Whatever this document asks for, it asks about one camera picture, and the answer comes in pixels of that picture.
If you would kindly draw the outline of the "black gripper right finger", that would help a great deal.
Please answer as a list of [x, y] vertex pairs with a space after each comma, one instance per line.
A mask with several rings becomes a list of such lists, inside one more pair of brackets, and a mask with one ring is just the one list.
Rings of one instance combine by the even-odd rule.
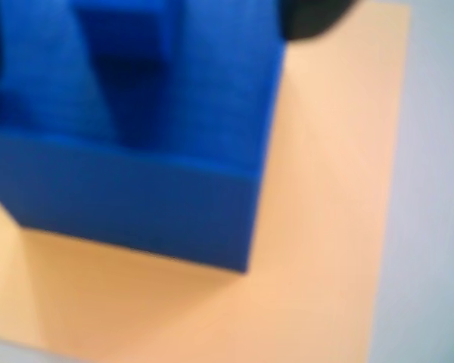
[[286, 41], [312, 39], [330, 30], [356, 0], [283, 0], [281, 33]]

